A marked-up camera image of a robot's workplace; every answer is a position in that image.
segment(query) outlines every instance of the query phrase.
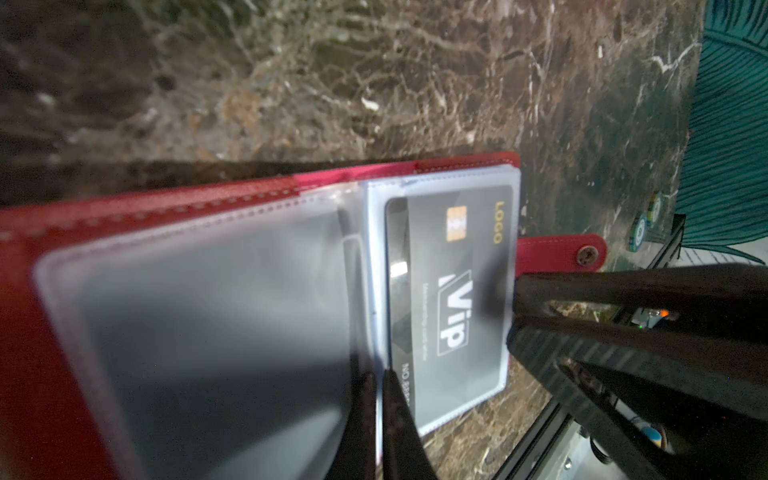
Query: teal fabric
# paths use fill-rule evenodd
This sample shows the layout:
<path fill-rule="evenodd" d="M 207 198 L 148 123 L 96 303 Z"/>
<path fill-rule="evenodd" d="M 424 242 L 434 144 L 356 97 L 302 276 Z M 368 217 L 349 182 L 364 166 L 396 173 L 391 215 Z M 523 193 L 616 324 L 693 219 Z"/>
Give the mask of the teal fabric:
<path fill-rule="evenodd" d="M 721 251 L 768 236 L 768 0 L 710 0 L 690 129 L 684 245 Z"/>

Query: gold chip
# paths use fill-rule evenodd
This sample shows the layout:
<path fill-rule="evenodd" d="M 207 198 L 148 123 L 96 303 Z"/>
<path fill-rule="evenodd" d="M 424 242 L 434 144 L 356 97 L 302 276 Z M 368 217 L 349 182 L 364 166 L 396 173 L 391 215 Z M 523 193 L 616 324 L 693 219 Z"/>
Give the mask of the gold chip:
<path fill-rule="evenodd" d="M 445 239 L 449 242 L 467 237 L 467 207 L 450 207 L 445 217 Z"/>

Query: poker chip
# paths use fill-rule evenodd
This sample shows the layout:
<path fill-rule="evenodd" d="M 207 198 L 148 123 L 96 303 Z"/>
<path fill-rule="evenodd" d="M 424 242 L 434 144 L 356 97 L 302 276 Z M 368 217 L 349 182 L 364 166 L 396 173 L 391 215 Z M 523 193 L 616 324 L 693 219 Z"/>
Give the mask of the poker chip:
<path fill-rule="evenodd" d="M 629 237 L 629 251 L 637 252 L 645 241 L 645 235 L 648 232 L 648 215 L 643 213 L 637 216 L 632 223 L 632 230 Z"/>
<path fill-rule="evenodd" d="M 648 226 L 652 227 L 656 225 L 661 217 L 661 195 L 659 192 L 654 193 L 648 204 Z"/>

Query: black card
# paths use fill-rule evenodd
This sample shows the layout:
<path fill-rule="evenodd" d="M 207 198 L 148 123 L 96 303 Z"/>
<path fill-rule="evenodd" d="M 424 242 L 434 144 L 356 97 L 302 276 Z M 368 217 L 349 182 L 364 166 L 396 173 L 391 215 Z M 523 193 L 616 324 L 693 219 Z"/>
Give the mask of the black card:
<path fill-rule="evenodd" d="M 512 188 L 387 203 L 392 368 L 419 428 L 498 390 Z"/>

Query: brown marble surface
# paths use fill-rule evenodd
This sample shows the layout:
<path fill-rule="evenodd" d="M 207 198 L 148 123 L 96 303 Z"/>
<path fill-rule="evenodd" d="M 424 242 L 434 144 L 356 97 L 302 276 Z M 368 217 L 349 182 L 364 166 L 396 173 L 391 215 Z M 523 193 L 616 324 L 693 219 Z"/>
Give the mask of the brown marble surface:
<path fill-rule="evenodd" d="M 674 209 L 703 7 L 8 0 L 0 204 L 513 150 L 519 233 L 602 234 L 621 268 L 651 194 Z M 425 438 L 440 478 L 491 478 L 547 400 L 513 360 Z"/>
<path fill-rule="evenodd" d="M 550 398 L 512 359 L 504 392 L 423 439 L 438 477 L 491 478 Z"/>

